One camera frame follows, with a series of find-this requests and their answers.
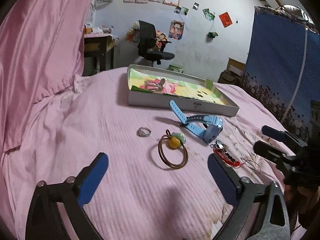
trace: blue gripper pad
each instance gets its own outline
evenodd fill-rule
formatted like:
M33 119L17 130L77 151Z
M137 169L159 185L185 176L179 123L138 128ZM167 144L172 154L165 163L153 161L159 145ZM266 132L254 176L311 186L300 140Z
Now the blue gripper pad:
M264 127L262 127L262 133L278 142L285 142L285 135L284 132L282 131L278 131L276 129L273 129L272 127L269 127L267 125L265 125Z
M83 168L79 173L76 181L78 178L82 180L79 185L79 195L77 198L80 207L90 202L108 166L108 156L105 153L99 153L90 166Z
M237 188L213 154L210 154L208 158L208 168L225 201L233 207L237 206Z

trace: blue curtain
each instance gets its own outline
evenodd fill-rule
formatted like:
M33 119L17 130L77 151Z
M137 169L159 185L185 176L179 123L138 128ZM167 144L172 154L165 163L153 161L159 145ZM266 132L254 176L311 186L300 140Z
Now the blue curtain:
M296 89L305 47L305 26L256 10L241 87L279 121ZM307 57L298 93L283 126L307 141L311 100L320 100L320 37L308 30Z

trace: chair seat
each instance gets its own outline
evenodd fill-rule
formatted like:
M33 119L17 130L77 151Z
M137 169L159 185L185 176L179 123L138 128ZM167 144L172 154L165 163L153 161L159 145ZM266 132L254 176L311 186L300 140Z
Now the chair seat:
M145 59L150 60L150 61L158 61L161 59L164 60L170 60L174 58L174 54L169 53L169 52L163 52L163 51L147 51Z

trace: screw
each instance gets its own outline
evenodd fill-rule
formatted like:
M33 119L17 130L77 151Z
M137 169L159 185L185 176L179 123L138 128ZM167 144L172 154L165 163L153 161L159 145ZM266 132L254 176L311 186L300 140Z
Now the screw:
M241 181L244 183L250 183L250 179L248 177L242 177Z
M273 184L273 186L275 186L275 187L279 187L279 185L278 185L278 183L277 183L276 181L273 181L272 184Z
M69 177L67 178L67 183L74 183L76 181L75 177Z
M44 180L41 180L37 183L37 186L38 187L43 187L45 185L45 181Z

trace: red string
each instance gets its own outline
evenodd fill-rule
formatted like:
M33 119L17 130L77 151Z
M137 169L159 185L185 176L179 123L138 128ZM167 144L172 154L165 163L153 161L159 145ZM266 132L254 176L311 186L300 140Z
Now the red string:
M238 161L236 161L235 163L233 163L229 158L227 158L225 155L223 155L219 150L217 149L213 149L213 152L216 153L217 155L219 155L219 157L228 165L232 166L232 167L239 167L241 165L243 165L244 163L240 163Z

